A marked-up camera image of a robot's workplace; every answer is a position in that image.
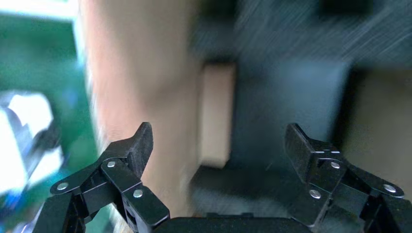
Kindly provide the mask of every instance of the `green background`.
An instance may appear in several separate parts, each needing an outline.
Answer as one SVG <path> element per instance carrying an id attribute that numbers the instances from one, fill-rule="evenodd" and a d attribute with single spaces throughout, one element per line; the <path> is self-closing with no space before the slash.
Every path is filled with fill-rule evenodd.
<path id="1" fill-rule="evenodd" d="M 85 66 L 77 59 L 71 22 L 0 15 L 0 91 L 29 90 L 49 100 L 61 132 L 67 164 L 23 195 L 23 207 L 7 219 L 13 227 L 29 220 L 59 179 L 93 163 L 97 158 L 85 88 Z M 106 214 L 99 213 L 88 232 L 101 232 Z"/>

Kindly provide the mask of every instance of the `wall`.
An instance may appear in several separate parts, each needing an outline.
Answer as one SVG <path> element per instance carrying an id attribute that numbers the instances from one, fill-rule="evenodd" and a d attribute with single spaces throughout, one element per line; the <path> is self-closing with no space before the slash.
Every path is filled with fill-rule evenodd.
<path id="1" fill-rule="evenodd" d="M 354 165 L 412 195 L 410 72 L 376 71 L 361 85 L 343 152 Z"/>
<path id="2" fill-rule="evenodd" d="M 198 62 L 188 55 L 191 0 L 83 0 L 87 66 L 99 137 L 154 130 L 143 183 L 172 216 L 191 215 L 186 187 L 197 169 Z"/>

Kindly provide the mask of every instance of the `blurry background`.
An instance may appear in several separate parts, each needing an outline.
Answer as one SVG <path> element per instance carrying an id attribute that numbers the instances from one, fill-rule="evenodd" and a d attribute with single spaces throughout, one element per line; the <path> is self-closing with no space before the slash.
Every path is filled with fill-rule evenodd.
<path id="1" fill-rule="evenodd" d="M 213 194 L 192 198 L 189 182 L 200 163 L 201 77 L 209 62 L 237 67 L 225 169 L 293 172 L 283 135 L 297 122 L 402 187 L 406 198 L 412 192 L 406 0 L 362 1 L 342 12 L 298 0 L 27 0 L 34 10 L 21 12 L 24 4 L 9 2 L 16 1 L 0 1 L 0 88 L 47 97 L 66 162 L 23 195 L 4 229 L 21 215 L 29 221 L 52 183 L 142 121 L 154 130 L 145 185 L 172 217 L 205 210 L 207 198 L 196 197 Z M 108 212 L 87 230 L 102 232 Z"/>

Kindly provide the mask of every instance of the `black plastic linkage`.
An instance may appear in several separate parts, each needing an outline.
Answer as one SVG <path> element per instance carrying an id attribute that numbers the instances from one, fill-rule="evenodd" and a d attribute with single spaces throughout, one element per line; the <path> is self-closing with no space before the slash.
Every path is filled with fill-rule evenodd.
<path id="1" fill-rule="evenodd" d="M 289 213 L 293 218 L 252 216 L 170 219 L 167 207 L 140 180 L 153 149 L 149 123 L 111 143 L 92 165 L 51 187 L 35 233 L 81 233 L 104 206 L 113 203 L 134 232 L 247 233 L 316 232 L 336 204 L 364 219 L 366 233 L 412 231 L 412 205 L 396 185 L 345 160 L 331 144 L 310 139 L 297 124 L 286 131 L 286 150 L 304 183 Z"/>

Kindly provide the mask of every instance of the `silver screw head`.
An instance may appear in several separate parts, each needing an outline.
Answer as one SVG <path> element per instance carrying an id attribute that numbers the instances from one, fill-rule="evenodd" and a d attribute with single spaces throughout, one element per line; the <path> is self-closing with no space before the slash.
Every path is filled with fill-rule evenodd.
<path id="1" fill-rule="evenodd" d="M 396 189 L 389 184 L 384 184 L 383 187 L 386 189 L 386 191 L 391 192 L 391 193 L 396 193 Z"/>
<path id="2" fill-rule="evenodd" d="M 143 191 L 142 191 L 142 190 L 136 189 L 136 190 L 133 192 L 133 197 L 135 197 L 135 198 L 140 198 L 141 196 L 143 196 Z"/>
<path id="3" fill-rule="evenodd" d="M 116 164 L 116 162 L 110 161 L 110 162 L 107 163 L 107 166 L 108 166 L 108 167 L 114 167 L 115 164 Z"/>
<path id="4" fill-rule="evenodd" d="M 341 168 L 341 166 L 340 166 L 338 163 L 335 163 L 335 162 L 330 163 L 330 165 L 331 165 L 333 168 L 336 168 L 336 169 Z"/>
<path id="5" fill-rule="evenodd" d="M 318 191 L 313 190 L 313 189 L 311 191 L 309 191 L 309 194 L 315 199 L 320 199 L 321 196 L 322 196 L 321 193 L 319 193 Z"/>
<path id="6" fill-rule="evenodd" d="M 57 190 L 64 190 L 64 189 L 66 189 L 66 188 L 68 187 L 68 185 L 69 185 L 69 183 L 67 183 L 67 182 L 60 183 L 60 184 L 57 186 Z"/>

